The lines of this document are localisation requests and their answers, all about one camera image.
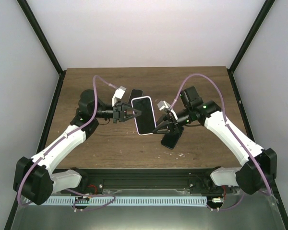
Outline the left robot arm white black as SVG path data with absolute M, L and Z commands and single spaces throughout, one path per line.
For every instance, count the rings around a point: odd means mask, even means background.
M 17 202 L 24 206 L 22 197 L 36 205 L 41 205 L 53 194 L 73 189 L 82 194 L 88 189 L 86 172 L 71 168 L 55 173 L 58 164 L 80 144 L 84 143 L 99 125 L 98 118 L 112 119 L 114 123 L 125 122 L 142 114 L 128 103 L 120 101 L 125 88 L 116 89 L 112 104 L 103 103 L 92 89 L 80 95 L 75 117 L 67 129 L 48 147 L 32 156 L 22 157 L 16 164 L 13 189 L 17 192 Z

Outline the phone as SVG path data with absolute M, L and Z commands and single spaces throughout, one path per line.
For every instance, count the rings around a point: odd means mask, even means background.
M 135 118 L 137 133 L 140 136 L 153 134 L 156 128 L 156 119 L 150 96 L 142 96 L 131 100 L 133 109 L 141 112 L 141 115 Z

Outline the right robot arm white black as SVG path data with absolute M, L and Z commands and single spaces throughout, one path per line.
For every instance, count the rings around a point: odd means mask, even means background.
M 223 114 L 214 101 L 204 102 L 194 87 L 179 93 L 184 109 L 176 113 L 166 101 L 160 101 L 158 108 L 163 112 L 153 131 L 164 137 L 182 134 L 184 126 L 192 122 L 199 124 L 214 133 L 234 154 L 240 167 L 217 168 L 204 180 L 204 189 L 215 193 L 221 185 L 237 186 L 245 193 L 252 195 L 266 188 L 276 179 L 277 154 L 271 149 L 264 149 L 239 130 Z

